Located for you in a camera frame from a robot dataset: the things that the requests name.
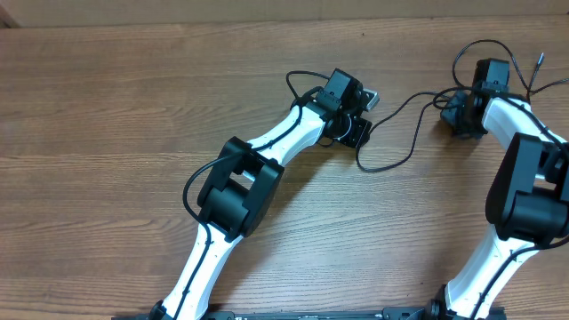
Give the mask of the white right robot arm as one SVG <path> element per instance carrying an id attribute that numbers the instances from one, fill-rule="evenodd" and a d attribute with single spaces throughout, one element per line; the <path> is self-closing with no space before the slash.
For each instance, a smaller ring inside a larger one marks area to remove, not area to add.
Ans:
<path id="1" fill-rule="evenodd" d="M 502 318 L 492 305 L 510 278 L 540 251 L 568 242 L 568 143 L 509 91 L 509 63 L 479 60 L 470 87 L 459 87 L 441 118 L 453 133 L 502 145 L 485 200 L 485 235 L 458 275 L 444 284 L 420 319 Z"/>

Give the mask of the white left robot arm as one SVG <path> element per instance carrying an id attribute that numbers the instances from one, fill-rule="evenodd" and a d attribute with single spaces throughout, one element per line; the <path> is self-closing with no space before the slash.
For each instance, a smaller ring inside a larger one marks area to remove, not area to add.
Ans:
<path id="1" fill-rule="evenodd" d="M 295 94 L 289 114 L 258 138 L 233 137 L 218 157 L 193 173 L 182 203 L 196 220 L 197 234 L 172 291 L 149 318 L 200 319 L 212 289 L 235 247 L 260 225 L 277 192 L 285 166 L 322 138 L 357 148 L 369 139 L 362 114 L 380 100 L 376 91 L 335 69 L 323 86 Z"/>

